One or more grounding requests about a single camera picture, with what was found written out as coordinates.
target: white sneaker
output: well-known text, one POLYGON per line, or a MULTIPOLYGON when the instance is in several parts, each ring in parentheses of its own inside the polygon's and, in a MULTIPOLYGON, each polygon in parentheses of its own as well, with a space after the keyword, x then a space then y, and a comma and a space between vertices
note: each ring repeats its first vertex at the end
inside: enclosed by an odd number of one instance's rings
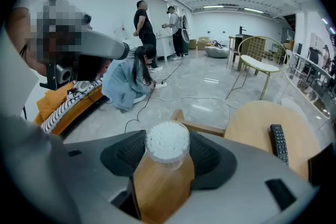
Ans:
POLYGON ((146 98, 146 94, 144 94, 143 96, 140 96, 139 98, 135 98, 133 101, 133 104, 139 103, 142 100, 144 100, 146 98))
POLYGON ((161 71, 162 69, 163 67, 152 68, 151 72, 155 73, 155 72, 161 71))

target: black pants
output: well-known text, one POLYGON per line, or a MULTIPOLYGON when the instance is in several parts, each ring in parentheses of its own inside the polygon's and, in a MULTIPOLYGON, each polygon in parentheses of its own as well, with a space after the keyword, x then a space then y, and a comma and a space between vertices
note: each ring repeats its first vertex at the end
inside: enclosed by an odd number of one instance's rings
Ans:
POLYGON ((174 35, 173 35, 173 43, 174 43, 174 49, 177 56, 183 55, 183 42, 182 42, 182 33, 181 29, 179 29, 174 35))
MULTIPOLYGON (((156 50, 156 37, 155 34, 144 34, 140 37, 142 44, 152 44, 156 50)), ((152 68, 157 68, 157 58, 155 57, 151 63, 152 68)))

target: cardboard box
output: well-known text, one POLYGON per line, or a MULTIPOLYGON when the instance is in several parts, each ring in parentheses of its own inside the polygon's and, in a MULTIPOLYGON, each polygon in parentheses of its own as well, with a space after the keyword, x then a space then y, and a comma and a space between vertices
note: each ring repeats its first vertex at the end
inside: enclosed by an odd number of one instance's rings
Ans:
POLYGON ((294 49, 294 40, 293 40, 293 42, 289 42, 289 43, 284 43, 284 47, 286 48, 286 49, 288 49, 288 50, 291 50, 291 51, 293 51, 293 49, 294 49))
POLYGON ((196 45, 197 45, 196 39, 191 39, 189 42, 189 49, 190 50, 196 49, 196 45))
POLYGON ((197 50, 205 50, 205 45, 207 45, 209 42, 209 37, 199 37, 197 42, 197 50))

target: striped fabric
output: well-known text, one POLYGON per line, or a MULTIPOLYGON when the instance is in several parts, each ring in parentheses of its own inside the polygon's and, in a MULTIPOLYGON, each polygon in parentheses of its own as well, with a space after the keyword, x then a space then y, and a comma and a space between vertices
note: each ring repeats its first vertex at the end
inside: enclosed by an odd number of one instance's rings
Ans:
MULTIPOLYGON (((73 81, 74 85, 73 87, 78 84, 78 81, 73 81)), ((102 78, 94 81, 90 87, 84 92, 77 92, 72 98, 67 98, 67 100, 60 105, 50 116, 47 118, 42 124, 41 128, 46 132, 46 133, 51 133, 53 129, 56 127, 57 123, 60 121, 60 119, 63 118, 67 112, 73 108, 78 102, 80 102, 82 99, 87 98, 87 95, 94 91, 96 87, 100 86, 102 84, 102 78)))

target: long black hair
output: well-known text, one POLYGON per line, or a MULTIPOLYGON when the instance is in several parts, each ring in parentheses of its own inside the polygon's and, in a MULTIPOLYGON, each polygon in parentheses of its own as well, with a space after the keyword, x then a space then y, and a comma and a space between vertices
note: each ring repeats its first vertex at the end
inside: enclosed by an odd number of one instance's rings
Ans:
POLYGON ((143 79, 146 85, 149 86, 152 82, 152 78, 146 66, 144 56, 146 56, 148 59, 153 59, 156 56, 156 50, 152 44, 144 44, 143 46, 139 46, 135 50, 132 79, 134 84, 136 84, 136 75, 138 72, 138 68, 141 67, 143 79))

